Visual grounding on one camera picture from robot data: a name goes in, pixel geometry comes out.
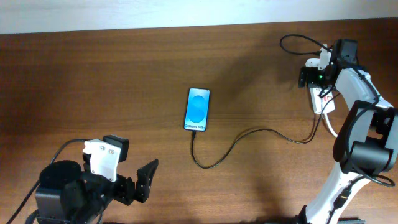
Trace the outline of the blue Samsung smartphone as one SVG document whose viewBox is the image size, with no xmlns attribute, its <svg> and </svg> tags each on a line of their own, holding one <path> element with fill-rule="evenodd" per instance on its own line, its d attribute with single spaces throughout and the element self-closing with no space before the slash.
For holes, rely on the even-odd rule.
<svg viewBox="0 0 398 224">
<path fill-rule="evenodd" d="M 190 88 L 183 128 L 188 131 L 205 132 L 208 121 L 210 90 Z"/>
</svg>

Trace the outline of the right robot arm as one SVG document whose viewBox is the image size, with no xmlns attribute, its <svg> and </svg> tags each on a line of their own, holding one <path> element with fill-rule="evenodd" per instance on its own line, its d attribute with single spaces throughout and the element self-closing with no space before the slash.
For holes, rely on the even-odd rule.
<svg viewBox="0 0 398 224">
<path fill-rule="evenodd" d="M 333 170 L 321 192 L 296 217 L 298 223 L 338 223 L 366 184 L 395 186 L 383 174 L 397 159 L 397 108 L 380 95 L 359 65 L 357 41 L 338 39 L 331 48 L 323 46 L 318 55 L 301 68 L 299 87 L 338 91 L 349 114 L 333 146 Z"/>
</svg>

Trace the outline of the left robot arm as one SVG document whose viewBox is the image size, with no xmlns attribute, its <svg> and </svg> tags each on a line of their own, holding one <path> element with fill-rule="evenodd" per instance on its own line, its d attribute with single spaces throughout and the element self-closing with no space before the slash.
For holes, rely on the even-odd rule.
<svg viewBox="0 0 398 224">
<path fill-rule="evenodd" d="M 144 203 L 150 194 L 152 179 L 159 165 L 154 159 L 137 170 L 137 181 L 117 175 L 114 182 L 89 171 L 75 161 L 58 161 L 47 166 L 39 177 L 35 192 L 37 210 L 26 223 L 91 223 L 101 218 L 113 201 L 129 206 Z"/>
</svg>

